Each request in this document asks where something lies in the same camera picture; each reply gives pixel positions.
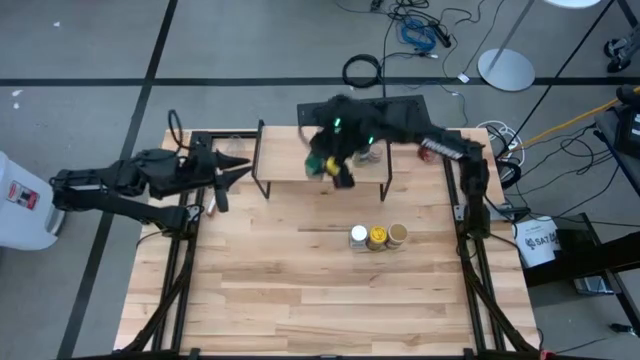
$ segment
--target white cable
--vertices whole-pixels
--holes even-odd
[[[498,121],[498,120],[489,120],[489,121],[481,122],[480,124],[478,124],[476,126],[476,128],[485,128],[486,129],[487,125],[491,125],[491,126],[495,127],[498,130],[498,132],[500,133],[500,135],[502,135],[503,137],[505,137],[505,135],[509,135],[510,139],[513,139],[514,136],[516,135],[516,132],[512,128],[510,128],[507,124],[503,123],[502,121]],[[489,141],[493,141],[493,140],[495,140],[497,138],[498,138],[497,136],[492,135],[491,133],[489,133]],[[516,146],[522,144],[522,139],[520,138],[520,136],[516,136],[515,140],[510,140],[510,139],[507,139],[505,137],[505,140],[507,141],[507,143],[509,143],[509,149],[513,149]],[[522,167],[522,165],[524,165],[524,159],[525,159],[525,150],[524,150],[524,148],[521,149],[521,151],[522,151],[522,159],[519,159],[520,161],[518,163],[518,166],[520,166],[520,167]],[[507,160],[509,160],[511,158],[511,155],[513,155],[513,153],[509,153],[509,155],[507,155]],[[512,172],[513,172],[513,170],[509,170],[506,174],[501,176],[500,179],[504,179],[504,178],[508,177],[509,175],[511,175]]]

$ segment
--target yellow object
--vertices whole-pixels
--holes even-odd
[[[639,93],[640,93],[640,86],[638,86],[637,88],[633,89],[633,91],[634,91],[636,94],[639,94]],[[569,126],[571,126],[571,125],[573,125],[573,124],[577,123],[577,122],[578,122],[578,121],[580,121],[580,120],[586,119],[586,118],[588,118],[588,117],[590,117],[590,116],[592,116],[592,115],[595,115],[595,114],[597,114],[597,113],[599,113],[599,112],[605,111],[605,110],[607,110],[608,108],[610,108],[610,107],[612,107],[613,105],[615,105],[617,102],[618,102],[618,99],[613,99],[613,100],[609,101],[608,103],[606,103],[606,104],[604,104],[604,105],[602,105],[602,106],[600,106],[600,107],[597,107],[597,108],[595,108],[595,109],[593,109],[593,110],[591,110],[591,111],[587,111],[586,113],[584,113],[584,114],[582,114],[582,115],[579,115],[579,116],[577,116],[577,117],[575,117],[575,118],[573,118],[573,119],[571,119],[571,120],[567,121],[567,122],[566,122],[566,123],[564,123],[564,124],[560,124],[560,125],[558,125],[558,126],[556,126],[556,127],[552,127],[551,129],[549,129],[549,130],[547,130],[547,131],[543,132],[542,134],[537,135],[537,136],[534,136],[534,137],[532,137],[531,139],[529,139],[529,140],[527,140],[527,141],[523,142],[522,144],[520,144],[520,145],[516,146],[515,148],[513,148],[513,149],[511,149],[511,150],[507,151],[506,153],[504,153],[504,154],[502,155],[502,157],[505,157],[505,156],[507,156],[508,154],[510,154],[510,153],[512,153],[512,152],[514,152],[514,151],[518,151],[518,150],[522,149],[523,147],[524,147],[524,148],[526,148],[528,145],[531,145],[531,144],[533,144],[533,143],[537,142],[538,140],[542,139],[543,137],[545,137],[545,136],[547,136],[547,135],[549,135],[549,134],[551,134],[551,133],[554,133],[554,132],[556,132],[556,131],[559,131],[559,130],[562,130],[562,129],[566,129],[566,128],[568,128]]]
[[[376,244],[383,244],[387,241],[387,230],[382,226],[374,226],[371,228],[371,232],[369,234],[369,239],[371,242]]]
[[[327,172],[331,176],[336,176],[340,172],[340,166],[336,165],[336,158],[334,158],[333,156],[327,159],[325,167],[327,168]]]

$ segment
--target white container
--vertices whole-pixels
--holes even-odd
[[[41,250],[51,246],[64,218],[51,186],[0,151],[0,246]]]

